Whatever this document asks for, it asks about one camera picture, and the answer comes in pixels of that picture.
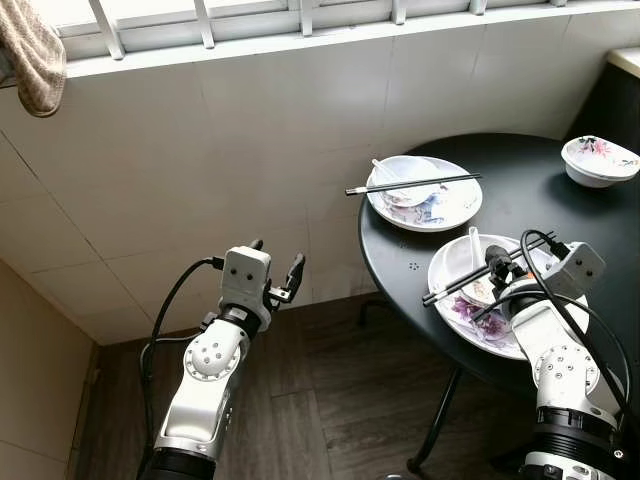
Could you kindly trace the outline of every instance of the beige towel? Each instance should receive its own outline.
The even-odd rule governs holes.
[[[29,0],[0,0],[0,46],[13,63],[24,108],[36,117],[53,115],[64,89],[64,46]]]

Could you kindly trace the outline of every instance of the bowl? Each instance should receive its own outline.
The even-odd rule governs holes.
[[[412,157],[409,155],[396,155],[385,158],[380,163],[391,170],[397,178],[389,178],[384,171],[377,167],[373,169],[372,181],[374,185],[385,183],[404,182],[409,180],[422,180],[439,176],[438,167],[424,157]],[[385,202],[398,207],[414,207],[424,202],[438,185],[426,185],[423,187],[403,188],[383,192]]]
[[[562,148],[567,175],[580,185],[604,188],[632,179],[640,157],[620,145],[594,135],[574,138]]]

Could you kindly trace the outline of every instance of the wooden floor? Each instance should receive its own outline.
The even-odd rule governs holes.
[[[405,470],[451,371],[409,325],[370,296],[280,312],[252,345],[216,480],[375,480]],[[78,480],[132,480],[143,444],[140,342],[105,347],[82,438]],[[184,346],[158,348],[157,416]],[[487,463],[528,438],[534,405],[463,376],[423,478],[511,478]]]

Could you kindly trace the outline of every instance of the black table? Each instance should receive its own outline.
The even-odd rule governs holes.
[[[487,353],[458,336],[434,307],[425,309],[427,269],[442,245],[465,235],[470,225],[481,233],[520,238],[523,230],[554,230],[561,241],[586,241],[607,262],[607,269],[587,295],[592,306],[622,341],[632,363],[633,408],[639,405],[640,195],[637,179],[596,190],[581,187],[564,172],[562,142],[509,134],[445,138],[408,152],[443,158],[479,172],[480,211],[467,224],[440,233],[416,233],[380,217],[364,199],[360,209],[362,253],[376,285],[404,319],[459,366],[451,380],[421,452],[409,464],[416,471],[435,441],[461,370],[501,389],[534,396],[527,362]],[[598,327],[589,330],[621,378],[622,362]]]

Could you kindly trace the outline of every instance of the tiled wall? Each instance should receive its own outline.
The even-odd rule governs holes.
[[[342,191],[371,158],[560,138],[607,50],[637,44],[638,12],[589,14],[77,78],[46,120],[3,90],[0,255],[103,344],[147,335],[187,264],[256,236],[276,281],[308,254],[298,304],[369,291]],[[197,324],[218,280],[200,272],[166,330]]]
[[[0,261],[0,478],[63,480],[92,342]]]

